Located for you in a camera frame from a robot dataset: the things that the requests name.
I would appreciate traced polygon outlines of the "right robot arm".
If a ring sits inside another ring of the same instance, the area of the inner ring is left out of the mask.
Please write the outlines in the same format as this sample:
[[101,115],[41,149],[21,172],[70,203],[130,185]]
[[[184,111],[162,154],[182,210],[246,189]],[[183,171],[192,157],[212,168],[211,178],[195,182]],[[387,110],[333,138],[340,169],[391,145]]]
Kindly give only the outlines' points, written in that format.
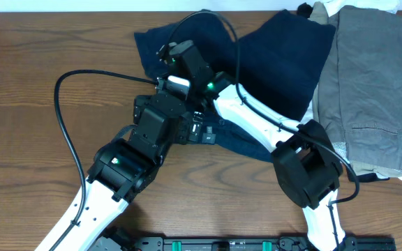
[[178,94],[213,109],[270,153],[282,191],[303,210],[313,247],[342,250],[345,232],[336,203],[343,167],[325,129],[314,120],[303,124],[278,114],[229,74],[214,72],[192,40],[163,45],[156,54]]

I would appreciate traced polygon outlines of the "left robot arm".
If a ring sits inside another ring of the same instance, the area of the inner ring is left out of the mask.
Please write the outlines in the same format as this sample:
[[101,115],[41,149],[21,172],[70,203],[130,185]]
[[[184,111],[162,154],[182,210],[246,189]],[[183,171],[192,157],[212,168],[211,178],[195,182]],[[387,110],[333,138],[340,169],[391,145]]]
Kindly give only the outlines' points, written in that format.
[[38,250],[88,250],[155,178],[173,144],[193,144],[208,98],[138,95],[134,122],[97,151],[67,211]]

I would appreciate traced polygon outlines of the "navy blue shorts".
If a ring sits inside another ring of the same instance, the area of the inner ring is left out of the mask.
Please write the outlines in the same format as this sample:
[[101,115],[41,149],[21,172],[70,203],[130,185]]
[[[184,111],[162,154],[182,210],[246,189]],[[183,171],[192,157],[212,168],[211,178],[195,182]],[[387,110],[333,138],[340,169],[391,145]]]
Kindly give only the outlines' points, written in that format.
[[158,62],[158,49],[171,38],[192,40],[203,59],[215,71],[233,75],[247,91],[275,112],[296,121],[312,118],[307,110],[320,73],[331,49],[335,28],[281,11],[259,29],[239,39],[240,58],[222,21],[206,12],[182,25],[169,24],[134,38],[147,77],[163,75],[167,68]]

